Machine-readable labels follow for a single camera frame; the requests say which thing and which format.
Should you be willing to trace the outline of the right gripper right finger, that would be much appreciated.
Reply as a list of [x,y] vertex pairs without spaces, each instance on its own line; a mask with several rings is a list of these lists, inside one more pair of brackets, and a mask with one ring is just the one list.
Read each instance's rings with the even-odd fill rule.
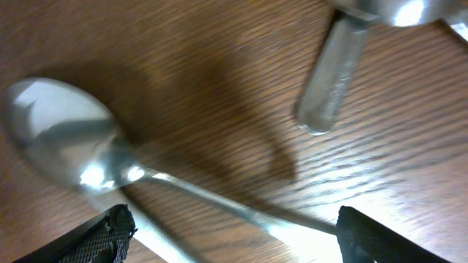
[[344,263],[449,263],[353,207],[340,207],[336,236]]

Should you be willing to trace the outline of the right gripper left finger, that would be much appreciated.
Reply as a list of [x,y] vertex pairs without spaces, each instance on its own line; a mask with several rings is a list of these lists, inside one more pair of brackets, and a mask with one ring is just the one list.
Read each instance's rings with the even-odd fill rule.
[[122,263],[137,228],[127,205],[114,205],[14,263]]

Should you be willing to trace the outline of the silver tablespoon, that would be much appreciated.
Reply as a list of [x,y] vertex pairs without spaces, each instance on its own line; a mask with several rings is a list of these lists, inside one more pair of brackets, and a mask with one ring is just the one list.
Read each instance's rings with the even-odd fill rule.
[[463,0],[328,0],[351,16],[389,26],[409,27],[443,20],[467,40],[467,2]]
[[3,95],[4,125],[26,158],[63,188],[99,206],[126,202],[121,192],[139,180],[161,183],[226,210],[274,237],[298,232],[336,234],[319,221],[288,221],[141,164],[111,111],[73,85],[43,77],[12,84]]

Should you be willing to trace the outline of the silver fork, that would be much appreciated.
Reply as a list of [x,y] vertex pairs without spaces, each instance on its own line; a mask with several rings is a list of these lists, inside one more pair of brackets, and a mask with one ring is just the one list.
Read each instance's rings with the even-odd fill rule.
[[317,136],[333,128],[371,26],[369,21],[335,12],[297,106],[298,125],[308,133]]
[[107,192],[97,196],[89,196],[88,203],[96,210],[107,210],[108,208],[123,204],[132,213],[137,228],[134,238],[149,250],[160,256],[169,263],[203,263],[204,259],[197,256],[193,251],[183,245],[175,237],[169,235],[155,219],[148,216],[133,201],[128,199],[120,190]]

